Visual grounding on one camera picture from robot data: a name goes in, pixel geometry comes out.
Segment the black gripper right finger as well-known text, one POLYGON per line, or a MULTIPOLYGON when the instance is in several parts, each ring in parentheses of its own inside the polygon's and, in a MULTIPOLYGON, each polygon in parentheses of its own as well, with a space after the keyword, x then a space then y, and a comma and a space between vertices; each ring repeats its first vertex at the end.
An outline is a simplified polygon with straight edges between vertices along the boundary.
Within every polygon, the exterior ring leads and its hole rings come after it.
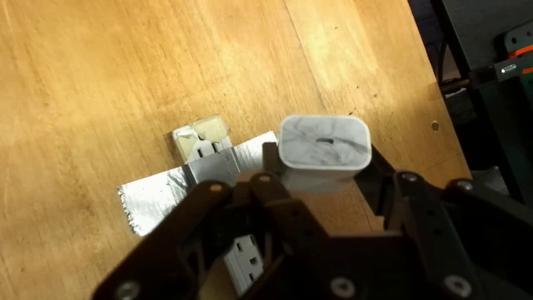
POLYGON ((372 149, 372 162, 357 177, 355 182, 360 187, 369 207, 379 217, 390 217, 395 207, 395 174, 397 171, 390 162, 372 149))

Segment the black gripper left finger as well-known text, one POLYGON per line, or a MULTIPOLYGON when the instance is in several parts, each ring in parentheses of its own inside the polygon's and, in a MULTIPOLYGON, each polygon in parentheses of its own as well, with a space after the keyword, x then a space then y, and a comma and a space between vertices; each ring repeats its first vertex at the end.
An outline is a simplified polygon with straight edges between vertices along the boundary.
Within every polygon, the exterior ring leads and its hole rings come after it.
POLYGON ((285 166, 280 159, 279 146, 275 142, 265 142, 262 146, 262 157, 264 157, 264 171, 279 181, 284 179, 285 166))

